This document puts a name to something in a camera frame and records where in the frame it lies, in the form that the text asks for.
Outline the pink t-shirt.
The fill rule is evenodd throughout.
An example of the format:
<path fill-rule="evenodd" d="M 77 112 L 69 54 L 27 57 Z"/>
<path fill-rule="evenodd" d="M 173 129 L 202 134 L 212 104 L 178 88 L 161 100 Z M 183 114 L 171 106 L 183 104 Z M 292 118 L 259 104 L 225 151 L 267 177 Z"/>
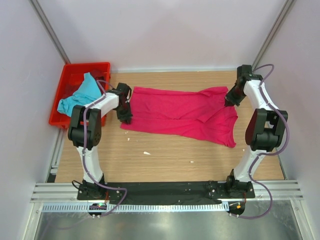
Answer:
<path fill-rule="evenodd" d="M 234 148 L 234 107 L 225 106 L 225 86 L 200 91 L 135 87 L 130 100 L 132 119 L 121 124 L 129 131 L 177 135 Z"/>

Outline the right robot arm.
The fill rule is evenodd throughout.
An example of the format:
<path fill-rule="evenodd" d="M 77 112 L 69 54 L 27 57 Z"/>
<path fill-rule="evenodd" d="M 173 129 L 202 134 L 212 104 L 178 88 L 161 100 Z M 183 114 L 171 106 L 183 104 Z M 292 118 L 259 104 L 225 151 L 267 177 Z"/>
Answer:
<path fill-rule="evenodd" d="M 225 107 L 239 106 L 248 98 L 254 110 L 245 131 L 247 149 L 240 163 L 226 179 L 225 192 L 231 198 L 241 198 L 253 192 L 253 175 L 265 156 L 273 156 L 273 150 L 289 134 L 288 113 L 280 110 L 272 101 L 265 87 L 265 78 L 254 73 L 251 65 L 237 67 L 234 86 L 225 95 Z"/>

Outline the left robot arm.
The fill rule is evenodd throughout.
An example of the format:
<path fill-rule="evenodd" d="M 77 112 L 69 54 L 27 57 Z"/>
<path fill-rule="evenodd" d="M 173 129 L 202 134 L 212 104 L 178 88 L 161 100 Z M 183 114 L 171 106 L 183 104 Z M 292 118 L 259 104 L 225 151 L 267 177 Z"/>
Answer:
<path fill-rule="evenodd" d="M 77 187 L 78 200 L 101 200 L 107 196 L 104 173 L 100 166 L 98 144 L 102 137 L 102 117 L 112 110 L 117 119 L 129 125 L 132 120 L 132 89 L 125 83 L 107 90 L 97 100 L 84 106 L 75 105 L 68 128 L 68 139 L 76 147 L 82 162 L 83 178 Z"/>

